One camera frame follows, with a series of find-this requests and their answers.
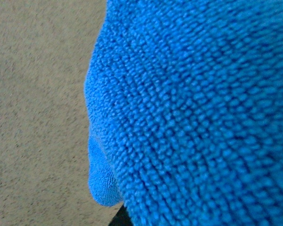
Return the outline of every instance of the beige carpet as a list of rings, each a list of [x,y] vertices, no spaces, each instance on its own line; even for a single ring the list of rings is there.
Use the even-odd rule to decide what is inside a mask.
[[[105,0],[0,0],[0,226],[106,226],[83,82]]]

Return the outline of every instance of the dark object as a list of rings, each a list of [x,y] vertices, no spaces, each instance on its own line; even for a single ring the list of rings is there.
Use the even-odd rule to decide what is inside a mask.
[[[124,205],[119,209],[108,226],[133,226]]]

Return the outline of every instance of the microfiber cloth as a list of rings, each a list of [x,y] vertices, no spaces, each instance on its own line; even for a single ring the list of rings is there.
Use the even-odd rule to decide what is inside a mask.
[[[108,0],[89,188],[135,226],[283,226],[283,0]]]

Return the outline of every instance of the textured fabric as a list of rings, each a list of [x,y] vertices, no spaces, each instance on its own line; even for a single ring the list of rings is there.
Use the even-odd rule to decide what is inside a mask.
[[[283,0],[109,0],[90,178],[135,226],[283,226]]]

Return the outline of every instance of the blue microfiber towel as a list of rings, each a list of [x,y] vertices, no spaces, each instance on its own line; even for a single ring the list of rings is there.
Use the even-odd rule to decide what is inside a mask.
[[[89,187],[135,226],[283,226],[283,0],[109,0]]]

